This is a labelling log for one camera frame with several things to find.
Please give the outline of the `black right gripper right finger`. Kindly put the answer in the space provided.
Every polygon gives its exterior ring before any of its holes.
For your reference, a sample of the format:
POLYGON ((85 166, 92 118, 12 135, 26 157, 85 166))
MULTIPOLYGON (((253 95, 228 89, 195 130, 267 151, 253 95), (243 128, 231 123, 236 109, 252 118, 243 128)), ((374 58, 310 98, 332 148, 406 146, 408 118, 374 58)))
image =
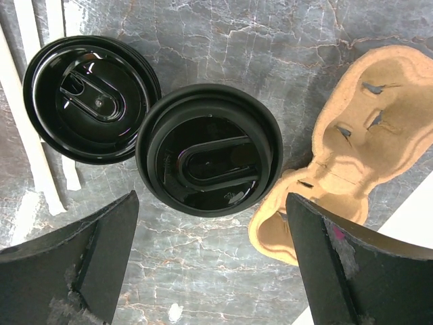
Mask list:
POLYGON ((286 216, 315 324, 431 324, 432 249, 290 193, 286 216))

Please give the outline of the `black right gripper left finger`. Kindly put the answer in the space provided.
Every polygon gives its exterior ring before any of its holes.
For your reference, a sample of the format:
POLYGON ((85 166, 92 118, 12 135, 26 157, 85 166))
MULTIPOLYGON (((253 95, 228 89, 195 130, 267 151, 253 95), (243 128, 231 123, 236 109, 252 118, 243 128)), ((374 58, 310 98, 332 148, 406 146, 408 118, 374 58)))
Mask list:
POLYGON ((111 324, 139 214, 132 191, 1 251, 2 324, 111 324))

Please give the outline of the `black coffee cup lid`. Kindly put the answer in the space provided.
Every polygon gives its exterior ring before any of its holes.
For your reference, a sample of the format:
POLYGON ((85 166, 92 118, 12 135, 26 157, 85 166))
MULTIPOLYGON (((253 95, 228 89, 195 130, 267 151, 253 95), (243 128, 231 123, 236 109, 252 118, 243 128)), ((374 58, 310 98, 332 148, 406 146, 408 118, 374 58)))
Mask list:
POLYGON ((198 217, 243 211, 269 193, 283 144, 271 111, 251 95, 219 84, 182 87, 145 117, 135 158, 149 191, 198 217))

